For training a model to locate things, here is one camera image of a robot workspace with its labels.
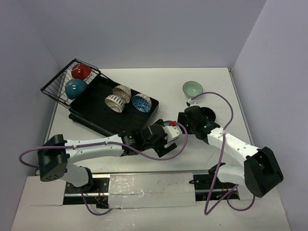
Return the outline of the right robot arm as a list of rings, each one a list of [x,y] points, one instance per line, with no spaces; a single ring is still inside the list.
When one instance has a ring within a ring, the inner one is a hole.
[[[219,170],[209,176],[212,187],[220,188],[226,182],[243,185],[252,195],[261,198],[284,180],[269,147],[252,146],[224,131],[215,120],[213,110],[200,106],[186,108],[177,119],[188,134],[219,148],[240,164],[238,167],[220,164]]]

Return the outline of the teal bowl tan inside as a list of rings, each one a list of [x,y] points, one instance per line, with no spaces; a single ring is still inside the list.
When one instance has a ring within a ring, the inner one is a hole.
[[[81,79],[73,78],[65,85],[65,93],[71,100],[78,97],[88,87],[87,83]]]

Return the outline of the brown patterned bowl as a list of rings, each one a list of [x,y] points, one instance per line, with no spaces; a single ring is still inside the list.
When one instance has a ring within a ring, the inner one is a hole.
[[[124,103],[129,103],[132,97],[131,89],[124,85],[114,87],[112,93],[123,99]]]

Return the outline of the white bowl orange rim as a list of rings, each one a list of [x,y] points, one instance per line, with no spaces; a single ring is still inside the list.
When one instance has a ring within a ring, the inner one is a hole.
[[[111,108],[113,111],[117,112],[117,113],[122,113],[124,106],[125,106],[125,102],[122,98],[120,98],[117,95],[109,95],[104,99],[105,104]]]

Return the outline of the blue triangle patterned bowl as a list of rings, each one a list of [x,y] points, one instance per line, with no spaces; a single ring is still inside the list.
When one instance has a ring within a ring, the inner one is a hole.
[[[131,98],[133,106],[143,113],[148,113],[152,107],[152,101],[149,96],[139,93]]]

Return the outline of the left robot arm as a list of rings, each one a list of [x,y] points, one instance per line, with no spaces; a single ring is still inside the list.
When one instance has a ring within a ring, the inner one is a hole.
[[[122,131],[102,139],[66,140],[62,134],[54,135],[38,150],[40,180],[64,180],[83,192],[90,191],[94,179],[89,168],[77,162],[99,157],[138,155],[149,149],[159,157],[174,150],[173,141],[182,135],[179,126],[152,125],[143,130]]]

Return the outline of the red floral bowl white inside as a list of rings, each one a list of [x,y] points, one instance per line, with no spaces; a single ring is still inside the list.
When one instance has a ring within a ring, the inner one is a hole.
[[[85,80],[91,74],[92,70],[89,66],[83,63],[74,65],[71,69],[72,78]]]

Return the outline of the mint green bowl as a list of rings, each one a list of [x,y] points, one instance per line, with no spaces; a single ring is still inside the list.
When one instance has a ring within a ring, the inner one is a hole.
[[[183,84],[182,90],[187,98],[193,98],[203,92],[203,87],[196,81],[188,81]]]

